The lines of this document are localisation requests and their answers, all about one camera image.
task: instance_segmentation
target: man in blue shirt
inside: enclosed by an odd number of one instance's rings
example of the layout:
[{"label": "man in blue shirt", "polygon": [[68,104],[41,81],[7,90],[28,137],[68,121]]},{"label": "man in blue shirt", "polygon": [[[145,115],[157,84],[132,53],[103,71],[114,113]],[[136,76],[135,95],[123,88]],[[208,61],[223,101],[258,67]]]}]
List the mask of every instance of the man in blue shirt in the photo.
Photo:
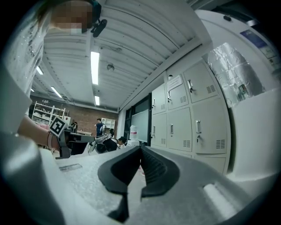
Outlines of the man in blue shirt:
[{"label": "man in blue shirt", "polygon": [[97,136],[102,135],[102,126],[104,124],[101,122],[101,119],[97,119],[97,124],[95,124],[95,127],[97,127]]}]

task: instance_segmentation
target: aluminum foil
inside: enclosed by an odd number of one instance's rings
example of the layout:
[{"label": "aluminum foil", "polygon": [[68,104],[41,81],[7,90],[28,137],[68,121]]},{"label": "aluminum foil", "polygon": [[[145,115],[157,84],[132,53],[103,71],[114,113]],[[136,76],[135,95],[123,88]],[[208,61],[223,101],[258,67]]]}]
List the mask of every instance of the aluminum foil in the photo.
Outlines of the aluminum foil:
[{"label": "aluminum foil", "polygon": [[219,82],[229,108],[246,98],[265,92],[251,65],[229,43],[215,48],[203,59]]}]

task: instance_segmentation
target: ceiling fixture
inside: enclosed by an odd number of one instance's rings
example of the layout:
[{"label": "ceiling fixture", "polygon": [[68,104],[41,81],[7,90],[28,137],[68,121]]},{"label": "ceiling fixture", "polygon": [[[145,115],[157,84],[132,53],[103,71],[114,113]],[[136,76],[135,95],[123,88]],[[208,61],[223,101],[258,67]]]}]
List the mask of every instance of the ceiling fixture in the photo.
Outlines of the ceiling fixture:
[{"label": "ceiling fixture", "polygon": [[58,95],[58,97],[62,98],[62,96],[57,92],[57,90],[54,87],[51,87],[53,91]]},{"label": "ceiling fixture", "polygon": [[38,71],[38,73],[39,73],[40,75],[43,75],[42,70],[41,70],[40,67],[38,67],[38,66],[37,66],[37,71]]},{"label": "ceiling fixture", "polygon": [[114,67],[114,65],[112,64],[112,63],[109,63],[108,65],[107,65],[107,70],[109,70],[109,71],[114,71],[115,70],[115,67]]},{"label": "ceiling fixture", "polygon": [[97,52],[91,52],[91,73],[93,84],[98,84],[98,61],[100,54]]},{"label": "ceiling fixture", "polygon": [[100,105],[100,97],[95,96],[96,105]]}]

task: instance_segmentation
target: white bottle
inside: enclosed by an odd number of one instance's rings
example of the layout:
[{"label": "white bottle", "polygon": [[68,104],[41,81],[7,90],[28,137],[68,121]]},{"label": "white bottle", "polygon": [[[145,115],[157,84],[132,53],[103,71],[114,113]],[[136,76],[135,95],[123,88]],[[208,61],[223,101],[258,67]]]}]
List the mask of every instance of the white bottle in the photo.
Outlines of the white bottle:
[{"label": "white bottle", "polygon": [[137,126],[132,125],[130,127],[130,139],[132,141],[137,141]]}]

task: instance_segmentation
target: whiteboard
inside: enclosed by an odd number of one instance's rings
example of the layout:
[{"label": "whiteboard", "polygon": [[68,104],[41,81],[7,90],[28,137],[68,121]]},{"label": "whiteboard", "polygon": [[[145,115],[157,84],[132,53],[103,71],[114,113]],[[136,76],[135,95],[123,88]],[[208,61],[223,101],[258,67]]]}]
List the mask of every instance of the whiteboard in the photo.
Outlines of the whiteboard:
[{"label": "whiteboard", "polygon": [[148,142],[148,109],[133,115],[132,125],[137,126],[138,140]]}]

